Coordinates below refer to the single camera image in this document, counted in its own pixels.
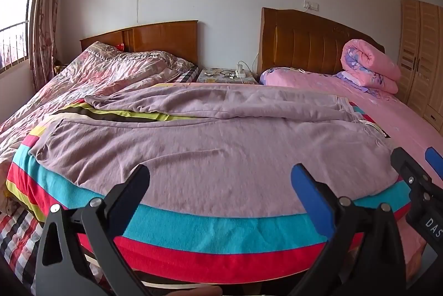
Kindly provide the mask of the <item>lilac sweatpants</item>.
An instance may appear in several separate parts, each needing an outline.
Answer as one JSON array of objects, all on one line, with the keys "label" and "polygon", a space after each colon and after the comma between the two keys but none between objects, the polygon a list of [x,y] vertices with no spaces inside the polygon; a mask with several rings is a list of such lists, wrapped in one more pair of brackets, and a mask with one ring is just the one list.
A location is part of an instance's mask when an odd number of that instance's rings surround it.
[{"label": "lilac sweatpants", "polygon": [[285,87],[148,87],[87,97],[99,111],[158,112],[166,121],[63,117],[30,153],[72,184],[105,194],[150,170],[143,203],[206,217],[303,212],[290,181],[302,164],[336,195],[361,199],[395,184],[390,143],[347,99]]}]

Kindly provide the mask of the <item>pink bed sheet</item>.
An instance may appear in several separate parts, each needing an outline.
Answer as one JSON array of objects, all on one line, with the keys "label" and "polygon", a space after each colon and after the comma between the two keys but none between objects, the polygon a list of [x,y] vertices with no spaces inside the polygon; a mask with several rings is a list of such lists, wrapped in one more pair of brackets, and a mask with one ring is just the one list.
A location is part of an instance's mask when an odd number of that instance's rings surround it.
[{"label": "pink bed sheet", "polygon": [[[301,73],[291,86],[299,91],[333,94],[348,98],[354,109],[367,120],[375,122],[388,135],[388,141],[403,147],[436,181],[438,177],[425,161],[427,148],[442,150],[442,136],[427,121],[419,117],[396,97],[377,92],[364,93],[343,80],[318,73]],[[405,181],[395,182],[384,191],[363,197],[357,205],[376,207],[387,202],[394,216],[403,242],[408,266],[421,264],[421,253],[426,245],[424,238],[406,223],[405,215],[411,203]],[[213,238],[212,246],[202,248],[205,253],[230,250],[227,256],[231,266],[248,267],[252,262],[264,261],[271,277],[299,273],[310,267],[325,245],[326,238],[316,232],[305,213],[292,216],[247,219],[231,223],[234,235],[223,244]]]}]

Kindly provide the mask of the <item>checkered plaid bed sheet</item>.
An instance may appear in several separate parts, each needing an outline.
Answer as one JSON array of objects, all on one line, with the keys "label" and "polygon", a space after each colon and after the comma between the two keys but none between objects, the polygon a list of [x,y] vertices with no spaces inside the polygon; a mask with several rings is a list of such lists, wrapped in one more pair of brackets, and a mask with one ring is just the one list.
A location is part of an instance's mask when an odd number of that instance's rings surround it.
[{"label": "checkered plaid bed sheet", "polygon": [[1,261],[13,280],[30,295],[35,295],[35,268],[38,246],[43,228],[24,207],[18,207],[11,216],[1,213]]}]

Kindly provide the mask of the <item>light wooden wardrobe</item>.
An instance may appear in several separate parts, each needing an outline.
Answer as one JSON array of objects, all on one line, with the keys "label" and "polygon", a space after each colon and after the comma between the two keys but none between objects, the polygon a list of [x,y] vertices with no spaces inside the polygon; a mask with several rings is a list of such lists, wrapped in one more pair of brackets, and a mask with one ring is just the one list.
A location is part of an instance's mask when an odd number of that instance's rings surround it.
[{"label": "light wooden wardrobe", "polygon": [[401,0],[397,97],[442,132],[442,8]]}]

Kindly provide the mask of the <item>rolled pink floral quilt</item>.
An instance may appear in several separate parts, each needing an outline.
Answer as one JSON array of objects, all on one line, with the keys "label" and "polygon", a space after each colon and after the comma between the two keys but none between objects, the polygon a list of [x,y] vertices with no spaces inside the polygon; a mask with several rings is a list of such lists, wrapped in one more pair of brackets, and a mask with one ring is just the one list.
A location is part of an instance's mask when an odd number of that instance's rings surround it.
[{"label": "rolled pink floral quilt", "polygon": [[364,40],[345,43],[340,57],[340,76],[358,87],[397,94],[401,78],[399,67],[383,52]]}]

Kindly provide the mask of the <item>purple floral pillow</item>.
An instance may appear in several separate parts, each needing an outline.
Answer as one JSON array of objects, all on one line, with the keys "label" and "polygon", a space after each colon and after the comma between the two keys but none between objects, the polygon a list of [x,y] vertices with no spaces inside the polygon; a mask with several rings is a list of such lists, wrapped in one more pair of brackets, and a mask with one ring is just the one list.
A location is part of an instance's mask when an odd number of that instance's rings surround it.
[{"label": "purple floral pillow", "polygon": [[301,74],[298,69],[290,67],[273,67],[262,72],[260,84],[266,86],[291,87],[295,85],[296,78]]}]

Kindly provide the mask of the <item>right wooden headboard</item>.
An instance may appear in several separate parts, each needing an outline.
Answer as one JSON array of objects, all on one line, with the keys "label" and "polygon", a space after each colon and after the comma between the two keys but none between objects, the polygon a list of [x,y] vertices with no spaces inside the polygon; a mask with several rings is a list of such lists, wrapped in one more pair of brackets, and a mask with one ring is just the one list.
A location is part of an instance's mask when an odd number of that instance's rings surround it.
[{"label": "right wooden headboard", "polygon": [[257,72],[292,67],[333,75],[342,70],[340,58],[349,40],[365,40],[381,52],[370,36],[338,22],[295,9],[261,10]]}]

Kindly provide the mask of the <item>wooden headboard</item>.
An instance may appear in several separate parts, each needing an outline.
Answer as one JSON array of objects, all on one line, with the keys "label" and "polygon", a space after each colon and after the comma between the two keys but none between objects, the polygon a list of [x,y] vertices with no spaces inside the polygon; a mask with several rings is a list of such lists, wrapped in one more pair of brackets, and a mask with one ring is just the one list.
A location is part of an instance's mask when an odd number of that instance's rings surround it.
[{"label": "wooden headboard", "polygon": [[94,42],[124,45],[125,52],[165,51],[198,65],[198,20],[160,22],[110,31],[80,40],[81,50]]},{"label": "wooden headboard", "polygon": [[261,10],[257,72],[292,67],[333,75],[342,70],[340,58],[349,40],[365,40],[381,52],[370,36],[338,22],[295,9]]}]

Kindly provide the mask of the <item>floral covered nightstand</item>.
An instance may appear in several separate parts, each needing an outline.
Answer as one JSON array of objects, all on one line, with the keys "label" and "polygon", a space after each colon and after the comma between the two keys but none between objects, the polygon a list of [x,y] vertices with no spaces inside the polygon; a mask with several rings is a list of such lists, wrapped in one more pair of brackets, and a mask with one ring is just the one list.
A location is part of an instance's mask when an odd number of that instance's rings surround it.
[{"label": "floral covered nightstand", "polygon": [[257,84],[255,77],[249,72],[242,73],[240,77],[235,70],[224,68],[202,69],[197,77],[199,83],[231,83],[231,84]]}]

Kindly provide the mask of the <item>left wooden headboard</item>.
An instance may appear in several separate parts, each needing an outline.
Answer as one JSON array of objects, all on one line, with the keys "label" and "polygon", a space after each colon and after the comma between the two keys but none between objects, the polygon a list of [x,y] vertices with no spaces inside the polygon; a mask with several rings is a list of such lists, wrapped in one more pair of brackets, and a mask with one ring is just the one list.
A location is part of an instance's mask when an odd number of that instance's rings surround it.
[{"label": "left wooden headboard", "polygon": [[125,52],[165,51],[198,65],[198,20],[160,22],[110,31],[80,40],[81,50],[94,42],[124,45]]}]

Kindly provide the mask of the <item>pink floral curtain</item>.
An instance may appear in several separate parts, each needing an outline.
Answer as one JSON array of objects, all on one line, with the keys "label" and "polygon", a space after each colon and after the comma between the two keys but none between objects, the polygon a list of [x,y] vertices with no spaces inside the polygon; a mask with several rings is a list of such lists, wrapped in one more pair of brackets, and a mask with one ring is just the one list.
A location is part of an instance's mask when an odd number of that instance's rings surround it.
[{"label": "pink floral curtain", "polygon": [[59,0],[32,0],[29,20],[29,64],[36,91],[54,77],[58,6]]}]

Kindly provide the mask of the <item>barred window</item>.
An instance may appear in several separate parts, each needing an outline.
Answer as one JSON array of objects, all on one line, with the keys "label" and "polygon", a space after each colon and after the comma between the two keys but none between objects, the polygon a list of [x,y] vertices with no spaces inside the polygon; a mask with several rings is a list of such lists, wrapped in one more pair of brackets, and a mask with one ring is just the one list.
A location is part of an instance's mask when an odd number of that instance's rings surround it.
[{"label": "barred window", "polygon": [[28,58],[28,23],[32,0],[0,0],[1,72]]}]

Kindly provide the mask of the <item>white wall socket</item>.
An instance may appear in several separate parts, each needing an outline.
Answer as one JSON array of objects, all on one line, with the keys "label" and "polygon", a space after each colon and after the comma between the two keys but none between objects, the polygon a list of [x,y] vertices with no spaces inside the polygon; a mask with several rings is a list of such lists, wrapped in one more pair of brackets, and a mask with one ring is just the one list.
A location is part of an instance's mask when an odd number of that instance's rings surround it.
[{"label": "white wall socket", "polygon": [[315,11],[318,12],[319,11],[319,4],[316,2],[311,2],[311,1],[304,1],[303,2],[303,8],[306,11]]}]

